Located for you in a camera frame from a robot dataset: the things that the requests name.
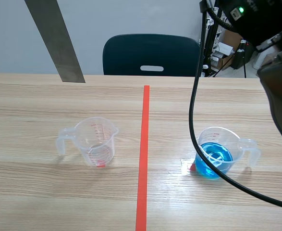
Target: red tape line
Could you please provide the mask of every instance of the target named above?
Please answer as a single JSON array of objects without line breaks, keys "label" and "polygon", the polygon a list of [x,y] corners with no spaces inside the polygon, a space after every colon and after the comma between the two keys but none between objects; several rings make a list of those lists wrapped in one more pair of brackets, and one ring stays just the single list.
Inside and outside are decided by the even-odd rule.
[{"label": "red tape line", "polygon": [[148,170],[149,85],[144,86],[141,127],[139,180],[137,187],[135,231],[146,231],[147,222],[147,170]]}]

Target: measuring cup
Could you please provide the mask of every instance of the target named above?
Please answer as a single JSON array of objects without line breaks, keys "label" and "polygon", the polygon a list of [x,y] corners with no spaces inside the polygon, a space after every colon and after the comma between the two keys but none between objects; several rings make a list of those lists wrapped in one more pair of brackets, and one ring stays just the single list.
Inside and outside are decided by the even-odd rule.
[{"label": "measuring cup", "polygon": [[[250,152],[248,166],[254,166],[260,158],[261,151],[257,143],[251,139],[241,139],[234,132],[220,127],[203,130],[197,141],[206,158],[221,172],[226,174],[239,161],[245,152]],[[219,176],[196,154],[196,170],[205,177]]]},{"label": "measuring cup", "polygon": [[60,155],[65,154],[65,140],[72,140],[89,165],[103,166],[114,157],[114,136],[118,129],[108,120],[93,117],[64,128],[56,139]]}]

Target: wooden table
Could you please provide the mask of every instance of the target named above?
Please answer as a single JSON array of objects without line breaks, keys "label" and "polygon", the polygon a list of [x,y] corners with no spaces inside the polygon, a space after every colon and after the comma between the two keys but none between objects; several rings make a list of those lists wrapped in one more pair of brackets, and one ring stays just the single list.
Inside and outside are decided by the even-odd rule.
[{"label": "wooden table", "polygon": [[[0,231],[135,230],[143,86],[150,85],[148,231],[282,231],[282,208],[224,182],[183,175],[181,159],[195,151],[188,106],[193,78],[0,74]],[[60,158],[61,128],[91,116],[120,130],[106,168],[86,166],[68,143]],[[282,200],[282,137],[258,79],[202,78],[196,134],[226,127],[258,141],[262,157],[246,158],[229,175]]]}]

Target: chair backrest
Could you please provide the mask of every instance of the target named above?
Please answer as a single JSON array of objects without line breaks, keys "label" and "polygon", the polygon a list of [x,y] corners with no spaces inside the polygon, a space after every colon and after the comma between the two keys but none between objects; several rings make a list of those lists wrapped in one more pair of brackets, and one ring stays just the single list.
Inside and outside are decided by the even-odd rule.
[{"label": "chair backrest", "polygon": [[[198,42],[186,37],[118,35],[110,38],[104,46],[103,72],[105,75],[193,77],[199,49]],[[148,71],[143,66],[159,66],[163,70]]]}]

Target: blue liquid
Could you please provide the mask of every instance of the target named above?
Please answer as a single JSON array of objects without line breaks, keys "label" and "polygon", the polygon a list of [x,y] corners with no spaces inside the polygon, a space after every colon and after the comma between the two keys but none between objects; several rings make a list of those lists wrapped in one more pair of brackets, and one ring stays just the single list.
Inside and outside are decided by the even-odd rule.
[{"label": "blue liquid", "polygon": [[[201,145],[204,151],[211,156],[220,161],[233,161],[231,153],[222,145],[218,143],[204,143]],[[226,173],[232,167],[232,163],[221,163],[219,161],[212,160],[209,158],[211,163],[217,167],[221,172]],[[195,159],[196,170],[205,177],[218,178],[219,176],[205,164],[205,162],[196,155]]]}]

